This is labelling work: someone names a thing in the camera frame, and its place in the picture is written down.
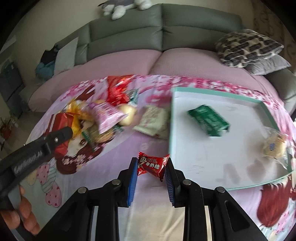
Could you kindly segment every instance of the floor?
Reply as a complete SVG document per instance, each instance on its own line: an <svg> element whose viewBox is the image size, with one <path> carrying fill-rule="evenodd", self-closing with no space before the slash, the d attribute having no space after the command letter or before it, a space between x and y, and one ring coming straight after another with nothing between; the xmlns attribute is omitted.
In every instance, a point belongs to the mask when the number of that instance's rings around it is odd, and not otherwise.
<svg viewBox="0 0 296 241"><path fill-rule="evenodd" d="M17 121L18 128L13 127L9 139L5 142L3 150L0 151L1 159L19 149L26 143L31 131L41 119L43 114L44 113L40 112L25 112L21 115Z"/></svg>

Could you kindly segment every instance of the plush toy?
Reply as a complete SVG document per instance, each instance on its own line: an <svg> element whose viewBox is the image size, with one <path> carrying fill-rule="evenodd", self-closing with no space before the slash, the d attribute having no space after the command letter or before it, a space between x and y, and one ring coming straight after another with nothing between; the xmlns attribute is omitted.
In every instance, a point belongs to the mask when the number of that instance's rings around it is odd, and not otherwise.
<svg viewBox="0 0 296 241"><path fill-rule="evenodd" d="M140 10L148 9L152 6L150 0L108 0L99 6L102 6L104 16L111 14L112 20L119 19L125 15L127 9L138 7Z"/></svg>

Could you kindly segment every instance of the white tray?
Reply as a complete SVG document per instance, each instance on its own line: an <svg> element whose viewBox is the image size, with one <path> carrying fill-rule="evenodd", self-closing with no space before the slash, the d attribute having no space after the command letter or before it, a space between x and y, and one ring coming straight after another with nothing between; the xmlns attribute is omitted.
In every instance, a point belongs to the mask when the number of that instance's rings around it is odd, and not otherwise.
<svg viewBox="0 0 296 241"><path fill-rule="evenodd" d="M208 137L187 111L209 105L230 123L222 137ZM170 156L174 167L201 187L227 190L254 187L291 173L261 156L264 126L278 130L263 102L236 94L176 87L173 89Z"/></svg>

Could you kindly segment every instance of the metal screw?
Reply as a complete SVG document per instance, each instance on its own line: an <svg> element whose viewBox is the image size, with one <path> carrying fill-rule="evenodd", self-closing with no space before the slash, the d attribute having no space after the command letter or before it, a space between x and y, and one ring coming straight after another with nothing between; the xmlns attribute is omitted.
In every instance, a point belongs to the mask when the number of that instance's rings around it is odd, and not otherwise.
<svg viewBox="0 0 296 241"><path fill-rule="evenodd" d="M78 189L78 193L86 193L87 189L85 187L81 187Z"/></svg>
<svg viewBox="0 0 296 241"><path fill-rule="evenodd" d="M225 192L225 188L224 187L217 187L217 191L219 193L224 193Z"/></svg>
<svg viewBox="0 0 296 241"><path fill-rule="evenodd" d="M183 180L183 184L184 185L190 185L191 184L191 181L189 179L184 179Z"/></svg>
<svg viewBox="0 0 296 241"><path fill-rule="evenodd" d="M119 185L120 183L121 183L121 181L119 179L112 180L112 184L115 186Z"/></svg>

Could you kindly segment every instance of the finger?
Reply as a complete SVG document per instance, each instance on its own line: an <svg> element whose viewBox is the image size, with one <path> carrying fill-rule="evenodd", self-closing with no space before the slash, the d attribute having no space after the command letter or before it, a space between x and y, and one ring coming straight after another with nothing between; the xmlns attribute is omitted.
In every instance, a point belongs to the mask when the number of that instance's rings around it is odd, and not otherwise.
<svg viewBox="0 0 296 241"><path fill-rule="evenodd" d="M28 218L24 218L23 223L25 229L31 231L37 224L35 215L31 212Z"/></svg>
<svg viewBox="0 0 296 241"><path fill-rule="evenodd" d="M20 225L20 217L16 211L1 211L1 214L9 229L15 229Z"/></svg>
<svg viewBox="0 0 296 241"><path fill-rule="evenodd" d="M33 235L37 235L39 232L40 232L40 226L39 226L39 224L37 223L37 224L35 225L35 227L31 230L31 233L32 233Z"/></svg>
<svg viewBox="0 0 296 241"><path fill-rule="evenodd" d="M20 186L20 194L22 196L24 196L24 194L25 194L25 189L22 186Z"/></svg>
<svg viewBox="0 0 296 241"><path fill-rule="evenodd" d="M28 218L30 213L32 212L32 205L28 199L22 197L19 207L20 213L24 218Z"/></svg>

